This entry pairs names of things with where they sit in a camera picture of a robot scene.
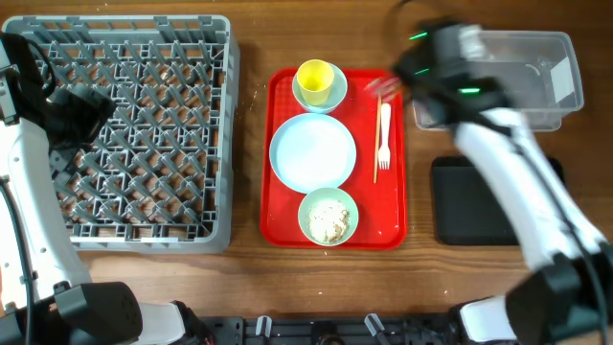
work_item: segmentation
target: bowl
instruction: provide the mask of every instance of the bowl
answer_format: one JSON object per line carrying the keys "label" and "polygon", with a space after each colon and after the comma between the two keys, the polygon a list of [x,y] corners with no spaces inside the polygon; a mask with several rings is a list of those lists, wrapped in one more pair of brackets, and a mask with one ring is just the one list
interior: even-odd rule
{"label": "bowl", "polygon": [[[310,231],[308,230],[308,213],[318,202],[326,199],[340,201],[345,206],[345,208],[347,208],[347,211],[349,211],[349,227],[345,234],[343,234],[343,237],[333,243],[315,240],[310,235]],[[306,195],[303,201],[300,203],[300,207],[298,208],[298,223],[300,224],[300,229],[303,231],[303,234],[305,234],[305,236],[313,243],[323,246],[335,246],[346,242],[353,235],[353,233],[355,233],[358,221],[359,214],[357,212],[357,205],[355,204],[355,201],[353,201],[353,198],[349,194],[347,194],[347,192],[342,191],[338,188],[317,189]]]}
{"label": "bowl", "polygon": [[291,84],[291,89],[294,94],[294,98],[300,106],[310,112],[316,114],[328,114],[332,112],[332,110],[336,109],[336,107],[345,100],[345,96],[347,96],[347,90],[349,85],[347,83],[347,77],[343,74],[340,68],[336,67],[333,64],[330,64],[332,70],[334,71],[334,81],[332,82],[332,86],[328,95],[328,99],[319,105],[311,105],[307,103],[303,97],[303,94],[300,91],[300,84],[298,83],[298,73],[294,76],[294,81]]}

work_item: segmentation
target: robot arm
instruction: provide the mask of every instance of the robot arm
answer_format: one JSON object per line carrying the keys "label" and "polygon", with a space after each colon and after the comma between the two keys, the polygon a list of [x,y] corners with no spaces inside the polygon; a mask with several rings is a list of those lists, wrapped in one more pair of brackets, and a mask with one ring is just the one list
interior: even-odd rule
{"label": "robot arm", "polygon": [[611,246],[567,194],[497,80],[472,76],[469,60],[484,51],[478,29],[448,20],[421,28],[394,71],[486,180],[532,272],[506,296],[461,307],[465,335],[543,344],[601,330],[606,342]]}
{"label": "robot arm", "polygon": [[[44,86],[29,45],[39,50],[19,35],[0,33],[0,188],[6,196],[0,198],[6,312],[0,344],[165,344],[193,337],[213,343],[180,302],[140,304],[123,283],[92,283],[70,241],[52,178],[72,174],[72,167],[55,161],[71,162],[86,148],[115,104],[82,84],[59,89],[48,101],[55,78],[51,73]],[[50,155],[57,157],[51,169]]]}

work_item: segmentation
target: white plastic fork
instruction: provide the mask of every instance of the white plastic fork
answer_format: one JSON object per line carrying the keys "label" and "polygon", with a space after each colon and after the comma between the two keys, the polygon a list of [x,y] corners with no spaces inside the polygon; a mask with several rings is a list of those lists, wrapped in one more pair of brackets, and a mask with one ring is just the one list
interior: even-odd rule
{"label": "white plastic fork", "polygon": [[381,170],[390,169],[390,119],[392,118],[392,108],[388,103],[381,105],[381,147],[379,148],[379,168]]}

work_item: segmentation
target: clear plastic container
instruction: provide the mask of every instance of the clear plastic container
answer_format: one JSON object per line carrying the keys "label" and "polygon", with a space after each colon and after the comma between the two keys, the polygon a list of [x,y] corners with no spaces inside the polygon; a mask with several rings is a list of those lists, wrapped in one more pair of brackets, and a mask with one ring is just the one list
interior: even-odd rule
{"label": "clear plastic container", "polygon": [[[579,66],[571,38],[557,32],[482,31],[487,53],[474,59],[477,77],[495,77],[535,131],[552,131],[583,107]],[[423,104],[414,103],[421,129],[439,129]]]}

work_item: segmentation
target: wooden table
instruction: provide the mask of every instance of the wooden table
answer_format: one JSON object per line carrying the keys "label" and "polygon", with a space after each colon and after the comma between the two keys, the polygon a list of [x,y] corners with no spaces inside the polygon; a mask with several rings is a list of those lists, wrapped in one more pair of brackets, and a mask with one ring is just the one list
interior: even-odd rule
{"label": "wooden table", "polygon": [[[387,252],[298,250],[271,246],[260,234],[260,188],[266,84],[272,74],[321,58],[345,68],[386,68],[383,25],[389,1],[3,0],[0,22],[23,14],[226,15],[240,46],[240,97],[235,119],[232,244],[223,255],[141,256],[84,253],[97,282],[126,282],[142,301],[180,300],[200,315],[295,317],[444,311],[504,293],[527,270],[517,247],[446,246],[435,240],[429,167],[452,154],[448,135],[406,124],[409,235]],[[562,128],[538,135],[558,158],[585,214],[613,238],[613,2],[571,0],[416,1],[385,34],[404,47],[415,24],[454,12],[499,30],[563,31],[579,60],[585,108]]]}

